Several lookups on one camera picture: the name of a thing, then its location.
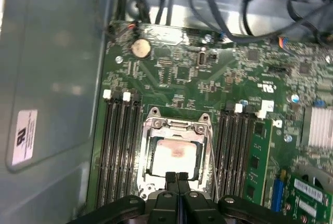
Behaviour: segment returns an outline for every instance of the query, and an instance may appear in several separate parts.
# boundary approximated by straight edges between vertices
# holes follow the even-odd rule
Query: screw
[[[285,142],[292,142],[292,136],[291,135],[286,135],[285,136]]]
[[[206,34],[204,36],[204,40],[207,42],[207,43],[210,43],[212,41],[212,35],[210,34]]]
[[[155,120],[154,127],[159,128],[161,126],[162,126],[162,121],[161,120]]]
[[[197,132],[198,133],[203,133],[204,132],[204,127],[203,126],[198,126],[198,128],[197,128]]]
[[[121,56],[116,56],[116,63],[117,64],[121,64],[122,62],[123,62],[123,57],[121,57]]]
[[[196,198],[196,197],[199,196],[199,194],[198,194],[197,192],[191,192],[191,193],[189,194],[189,196],[191,196],[191,197],[193,197],[193,198]]]
[[[136,199],[132,199],[132,200],[130,200],[130,204],[136,204],[136,203],[138,203],[139,201],[138,200],[136,200]]]
[[[230,198],[230,197],[227,197],[226,199],[224,199],[227,203],[230,203],[230,204],[233,204],[235,203],[235,200]]]

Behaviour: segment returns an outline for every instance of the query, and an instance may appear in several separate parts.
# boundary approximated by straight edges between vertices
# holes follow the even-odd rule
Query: cpu socket
[[[186,172],[190,188],[205,191],[210,182],[210,141],[213,136],[209,114],[198,121],[163,117],[150,109],[143,123],[137,186],[144,200],[164,189],[166,172]]]

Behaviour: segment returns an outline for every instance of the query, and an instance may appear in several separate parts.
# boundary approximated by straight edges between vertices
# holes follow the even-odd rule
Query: integrated circuit
[[[247,58],[249,61],[259,61],[260,52],[256,49],[249,49]]]

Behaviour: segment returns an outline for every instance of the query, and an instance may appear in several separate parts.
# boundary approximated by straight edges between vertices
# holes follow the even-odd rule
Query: white slot latch
[[[110,99],[111,98],[111,90],[104,90],[103,91],[103,98]]]
[[[129,93],[128,91],[124,92],[123,101],[130,102],[131,101],[131,93]]]
[[[242,113],[243,112],[243,105],[241,103],[235,104],[235,113]]]
[[[266,114],[267,114],[267,111],[259,110],[255,115],[257,116],[257,118],[265,119],[266,118]]]

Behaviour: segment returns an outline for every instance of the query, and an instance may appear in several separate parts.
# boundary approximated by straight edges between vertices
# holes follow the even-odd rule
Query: ram slot
[[[106,198],[107,203],[110,203],[113,201],[113,191],[114,191],[114,164],[117,160],[117,147],[118,147],[118,136],[119,136],[119,126],[121,122],[121,111],[122,111],[122,100],[118,100],[115,108],[114,108],[114,114],[112,116],[112,123],[110,128],[110,146],[108,149],[108,154],[110,156],[110,163],[108,165],[108,176],[107,176],[107,190],[106,190]]]
[[[220,196],[242,196],[253,131],[251,118],[246,114],[221,112],[215,153]]]
[[[130,131],[129,133],[129,156],[127,158],[127,169],[126,169],[126,178],[125,178],[125,195],[129,195],[131,192],[130,184],[133,179],[133,166],[134,166],[134,158],[135,158],[135,148],[137,143],[137,137],[138,137],[138,127],[139,127],[139,116],[140,116],[140,102],[134,101],[133,102],[133,117],[132,117],[132,126],[130,129],[133,131]]]
[[[109,135],[111,126],[111,116],[113,112],[114,99],[111,98],[107,101],[107,111],[105,114],[103,139],[100,155],[99,173],[97,179],[97,201],[96,208],[99,208],[105,204],[105,192],[106,192],[106,175],[108,173],[109,156],[107,153],[109,147]]]
[[[115,199],[117,200],[121,198],[122,192],[122,184],[123,181],[123,172],[124,172],[124,164],[126,158],[126,146],[127,146],[127,138],[130,134],[129,125],[131,122],[131,104],[130,102],[124,102],[123,111],[122,111],[122,121],[120,126],[120,136],[119,136],[119,150],[118,151],[118,162],[117,162],[117,175],[116,175],[116,187],[114,189]]]

